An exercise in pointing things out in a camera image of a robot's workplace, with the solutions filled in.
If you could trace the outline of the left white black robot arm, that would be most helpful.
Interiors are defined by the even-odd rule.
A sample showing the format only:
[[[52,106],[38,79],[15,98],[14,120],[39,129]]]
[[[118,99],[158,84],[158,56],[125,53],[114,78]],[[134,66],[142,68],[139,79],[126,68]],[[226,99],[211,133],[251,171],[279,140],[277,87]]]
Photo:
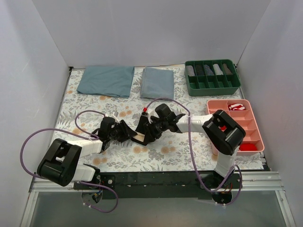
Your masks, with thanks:
[[[100,170],[80,161],[82,157],[104,152],[112,141],[124,142],[137,135],[125,121],[104,117],[100,127],[93,131],[98,140],[65,141],[55,139],[37,168],[37,174],[60,186],[84,181],[90,189],[100,186]]]

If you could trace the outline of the black underwear beige waistband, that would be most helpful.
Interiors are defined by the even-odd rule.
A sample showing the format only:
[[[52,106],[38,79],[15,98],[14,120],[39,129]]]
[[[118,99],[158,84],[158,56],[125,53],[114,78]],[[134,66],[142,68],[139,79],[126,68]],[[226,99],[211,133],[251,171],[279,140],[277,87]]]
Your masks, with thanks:
[[[139,143],[141,145],[144,145],[143,144],[143,139],[144,139],[144,129],[143,129],[143,125],[145,123],[149,123],[149,120],[148,118],[146,117],[143,117],[142,115],[140,116],[140,119],[139,119],[139,123],[137,125],[137,128],[135,129],[135,131],[137,132],[137,136],[134,136],[131,138],[131,141],[135,142],[135,143]]]

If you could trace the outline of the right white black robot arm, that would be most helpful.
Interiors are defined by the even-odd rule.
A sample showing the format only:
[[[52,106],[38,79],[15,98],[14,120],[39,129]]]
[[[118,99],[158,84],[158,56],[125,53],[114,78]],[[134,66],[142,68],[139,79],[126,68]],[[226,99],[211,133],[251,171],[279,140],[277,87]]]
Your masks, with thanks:
[[[166,104],[154,110],[155,115],[144,110],[136,131],[144,135],[143,144],[157,140],[164,131],[175,133],[204,133],[218,150],[218,159],[214,171],[215,184],[220,188],[227,187],[232,178],[230,169],[235,156],[246,136],[245,130],[224,110],[213,114],[189,116],[184,113],[176,115]]]

